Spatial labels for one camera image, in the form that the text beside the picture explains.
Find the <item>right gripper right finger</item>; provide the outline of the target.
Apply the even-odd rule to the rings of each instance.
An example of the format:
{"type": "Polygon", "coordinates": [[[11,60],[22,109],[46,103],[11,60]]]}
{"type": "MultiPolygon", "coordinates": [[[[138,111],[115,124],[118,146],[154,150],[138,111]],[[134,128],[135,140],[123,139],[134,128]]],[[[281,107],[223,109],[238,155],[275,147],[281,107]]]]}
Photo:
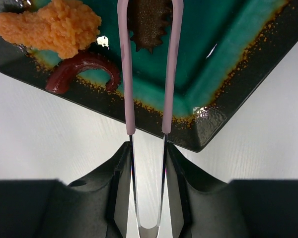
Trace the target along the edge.
{"type": "Polygon", "coordinates": [[[174,238],[246,238],[233,189],[167,143],[166,177],[174,238]]]}

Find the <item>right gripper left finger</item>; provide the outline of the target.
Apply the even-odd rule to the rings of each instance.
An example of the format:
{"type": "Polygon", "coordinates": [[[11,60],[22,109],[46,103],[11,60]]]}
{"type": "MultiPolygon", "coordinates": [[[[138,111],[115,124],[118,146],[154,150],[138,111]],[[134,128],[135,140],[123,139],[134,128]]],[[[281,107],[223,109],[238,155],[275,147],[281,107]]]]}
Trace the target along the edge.
{"type": "Polygon", "coordinates": [[[130,158],[131,144],[124,142],[110,159],[68,185],[80,195],[69,238],[126,237],[130,158]]]}

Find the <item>clear plastic tongs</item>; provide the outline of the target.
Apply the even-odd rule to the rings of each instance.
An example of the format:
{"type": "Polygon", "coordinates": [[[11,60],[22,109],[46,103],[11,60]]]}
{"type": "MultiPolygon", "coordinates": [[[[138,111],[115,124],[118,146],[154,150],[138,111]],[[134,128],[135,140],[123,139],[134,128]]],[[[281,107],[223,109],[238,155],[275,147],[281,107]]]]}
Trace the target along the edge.
{"type": "MultiPolygon", "coordinates": [[[[125,106],[125,123],[126,132],[129,135],[130,144],[134,147],[133,135],[136,131],[135,126],[135,111],[133,99],[133,67],[132,67],[132,53],[130,45],[130,37],[127,27],[127,0],[119,0],[117,3],[117,15],[119,26],[119,39],[121,49],[121,63],[122,63],[122,76],[124,85],[124,106],[125,106]]],[[[139,215],[139,203],[137,194],[137,176],[136,176],[136,160],[135,153],[131,153],[131,171],[133,181],[133,194],[135,204],[135,214],[137,219],[138,233],[141,238],[156,238],[159,235],[162,205],[164,197],[165,185],[165,172],[166,172],[166,156],[167,156],[167,142],[168,135],[171,132],[172,115],[173,115],[173,95],[174,95],[174,82],[178,58],[178,47],[181,34],[181,24],[183,16],[184,2],[182,0],[174,0],[172,2],[173,21],[170,30],[170,38],[168,45],[167,65],[166,65],[166,78],[165,78],[165,92],[164,92],[164,107],[162,118],[162,132],[163,138],[163,153],[162,153],[162,171],[161,171],[161,192],[160,202],[156,225],[152,228],[145,228],[141,225],[139,215]]]]}

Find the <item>orange fried shrimp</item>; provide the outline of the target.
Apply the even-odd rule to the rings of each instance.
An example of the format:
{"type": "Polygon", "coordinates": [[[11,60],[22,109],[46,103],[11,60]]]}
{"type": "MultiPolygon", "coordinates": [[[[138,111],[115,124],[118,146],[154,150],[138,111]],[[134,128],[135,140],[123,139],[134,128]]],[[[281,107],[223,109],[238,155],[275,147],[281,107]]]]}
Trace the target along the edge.
{"type": "Polygon", "coordinates": [[[36,12],[1,12],[0,36],[69,59],[96,41],[101,24],[102,18],[82,1],[53,0],[36,12]]]}

